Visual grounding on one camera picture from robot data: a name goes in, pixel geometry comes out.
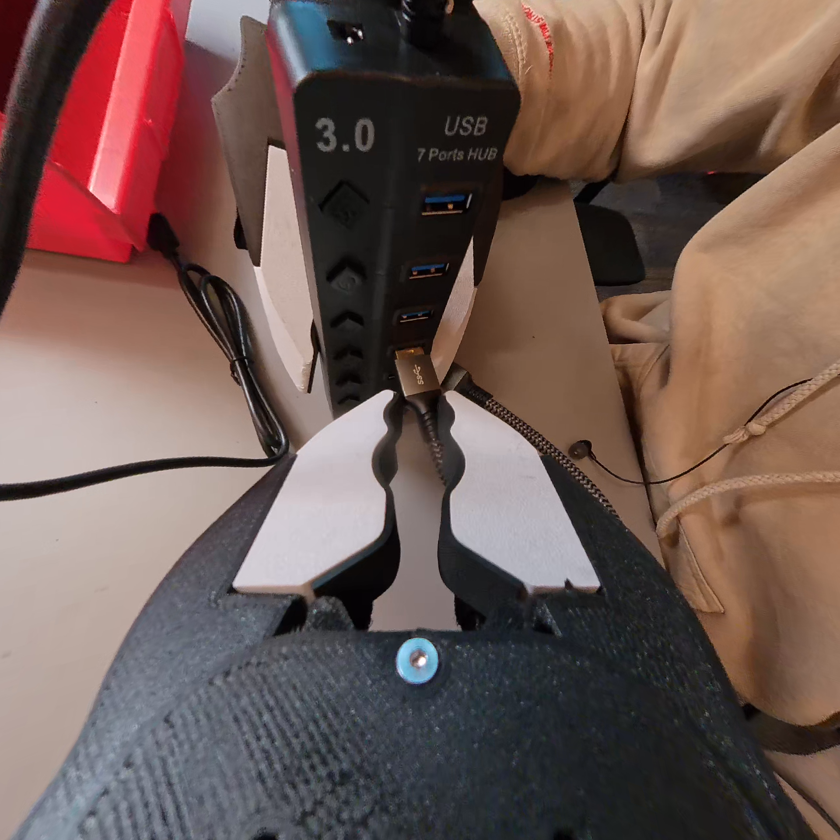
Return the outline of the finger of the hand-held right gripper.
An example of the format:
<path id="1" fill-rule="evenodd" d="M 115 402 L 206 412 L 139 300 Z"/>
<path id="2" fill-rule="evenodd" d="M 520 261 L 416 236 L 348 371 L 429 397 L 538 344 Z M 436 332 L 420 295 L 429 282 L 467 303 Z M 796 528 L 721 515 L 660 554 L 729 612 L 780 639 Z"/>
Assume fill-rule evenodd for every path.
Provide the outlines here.
<path id="1" fill-rule="evenodd" d="M 271 340 L 290 380 L 311 389 L 316 351 L 305 255 L 280 125 L 267 26 L 243 16 L 238 63 L 212 108 Z"/>
<path id="2" fill-rule="evenodd" d="M 434 336 L 431 358 L 436 370 L 448 370 L 455 361 L 474 307 L 481 272 L 476 268 L 474 245 L 469 245 Z"/>

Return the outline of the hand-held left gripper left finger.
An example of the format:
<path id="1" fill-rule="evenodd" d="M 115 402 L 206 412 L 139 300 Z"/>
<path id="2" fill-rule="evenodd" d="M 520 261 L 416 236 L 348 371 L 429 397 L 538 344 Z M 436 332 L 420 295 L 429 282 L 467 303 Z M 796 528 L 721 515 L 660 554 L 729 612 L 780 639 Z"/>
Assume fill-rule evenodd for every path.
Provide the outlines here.
<path id="1" fill-rule="evenodd" d="M 381 391 L 298 450 L 234 577 L 237 593 L 317 597 L 371 556 L 393 512 L 385 473 L 397 407 L 397 394 Z"/>

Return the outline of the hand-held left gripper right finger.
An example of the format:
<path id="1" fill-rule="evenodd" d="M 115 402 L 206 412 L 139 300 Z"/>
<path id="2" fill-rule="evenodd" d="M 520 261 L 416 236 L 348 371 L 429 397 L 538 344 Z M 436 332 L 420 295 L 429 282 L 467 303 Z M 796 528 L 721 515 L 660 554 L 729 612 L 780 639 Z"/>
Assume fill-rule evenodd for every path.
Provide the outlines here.
<path id="1" fill-rule="evenodd" d="M 439 428 L 446 491 L 437 559 L 461 601 L 518 601 L 601 582 L 539 451 L 514 427 L 456 392 Z"/>

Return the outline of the black usb hub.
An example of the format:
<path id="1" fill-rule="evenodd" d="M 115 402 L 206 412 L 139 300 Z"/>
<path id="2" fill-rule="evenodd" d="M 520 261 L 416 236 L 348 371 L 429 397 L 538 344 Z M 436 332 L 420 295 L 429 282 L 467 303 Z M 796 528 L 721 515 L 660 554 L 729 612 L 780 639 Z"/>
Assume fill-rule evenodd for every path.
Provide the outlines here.
<path id="1" fill-rule="evenodd" d="M 273 2 L 266 42 L 335 417 L 427 353 L 518 86 L 472 2 Z"/>

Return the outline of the red plastic bin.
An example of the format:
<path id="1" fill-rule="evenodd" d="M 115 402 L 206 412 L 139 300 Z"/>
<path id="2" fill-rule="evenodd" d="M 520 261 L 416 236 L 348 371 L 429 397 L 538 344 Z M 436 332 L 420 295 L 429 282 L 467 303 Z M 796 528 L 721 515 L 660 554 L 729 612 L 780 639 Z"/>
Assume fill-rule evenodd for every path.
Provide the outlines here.
<path id="1" fill-rule="evenodd" d="M 145 249 L 191 5 L 111 2 L 60 114 L 28 248 L 117 263 Z"/>

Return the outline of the person's beige hoodie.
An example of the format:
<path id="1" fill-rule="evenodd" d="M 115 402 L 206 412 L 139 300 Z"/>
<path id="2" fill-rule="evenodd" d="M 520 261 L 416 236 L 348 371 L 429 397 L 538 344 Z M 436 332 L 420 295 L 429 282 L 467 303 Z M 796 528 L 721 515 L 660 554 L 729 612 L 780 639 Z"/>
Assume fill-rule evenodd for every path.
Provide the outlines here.
<path id="1" fill-rule="evenodd" d="M 839 129 L 715 216 L 670 292 L 602 303 L 644 465 L 674 476 L 839 354 Z M 761 433 L 649 491 L 665 567 L 741 700 L 838 719 L 838 377 Z"/>

